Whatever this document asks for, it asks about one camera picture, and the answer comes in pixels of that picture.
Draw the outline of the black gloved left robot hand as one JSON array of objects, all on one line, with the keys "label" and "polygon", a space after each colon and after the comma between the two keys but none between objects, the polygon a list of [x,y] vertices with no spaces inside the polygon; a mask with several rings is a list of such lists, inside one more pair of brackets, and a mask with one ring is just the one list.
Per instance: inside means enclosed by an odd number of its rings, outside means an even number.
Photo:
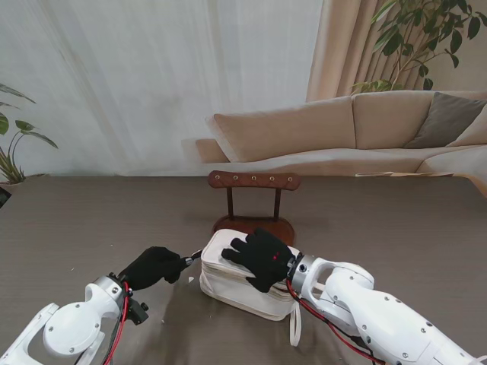
[{"label": "black gloved left robot hand", "polygon": [[188,267],[186,260],[187,257],[181,257],[165,247],[152,246],[124,268],[118,280],[126,282],[133,291],[149,288],[161,279],[174,284]]}]

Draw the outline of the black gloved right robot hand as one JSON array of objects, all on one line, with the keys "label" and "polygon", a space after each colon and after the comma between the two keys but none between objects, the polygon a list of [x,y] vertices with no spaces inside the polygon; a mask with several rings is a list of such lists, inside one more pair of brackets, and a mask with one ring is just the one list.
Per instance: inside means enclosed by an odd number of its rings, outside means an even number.
[{"label": "black gloved right robot hand", "polygon": [[296,255],[278,237],[257,228],[244,240],[234,238],[230,249],[223,249],[221,257],[245,267],[253,276],[246,280],[259,292],[287,278]]}]

